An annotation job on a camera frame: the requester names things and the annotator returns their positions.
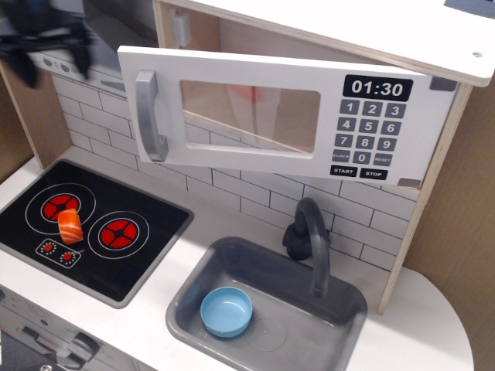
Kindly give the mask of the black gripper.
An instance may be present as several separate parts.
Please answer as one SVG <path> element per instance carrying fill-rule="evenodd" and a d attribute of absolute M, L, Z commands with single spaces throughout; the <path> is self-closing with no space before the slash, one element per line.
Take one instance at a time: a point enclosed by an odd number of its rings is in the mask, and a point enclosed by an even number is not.
<path fill-rule="evenodd" d="M 66 32 L 49 35 L 1 35 L 1 57 L 7 56 L 7 64 L 15 74 L 30 88 L 38 84 L 38 72 L 33 61 L 26 53 L 36 53 L 51 49 L 71 49 L 73 61 L 79 73 L 89 79 L 91 65 L 88 50 L 91 38 L 84 25 L 74 23 Z"/>

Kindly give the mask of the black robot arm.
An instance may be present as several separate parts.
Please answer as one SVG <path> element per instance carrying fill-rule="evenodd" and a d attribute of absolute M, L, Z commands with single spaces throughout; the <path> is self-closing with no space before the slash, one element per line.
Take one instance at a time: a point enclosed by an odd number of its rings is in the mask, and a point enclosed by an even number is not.
<path fill-rule="evenodd" d="M 58 9 L 50 1 L 2 1 L 1 13 L 14 31 L 1 36 L 1 60 L 25 85 L 38 84 L 29 55 L 47 50 L 68 51 L 78 72 L 89 78 L 92 40 L 82 15 Z"/>

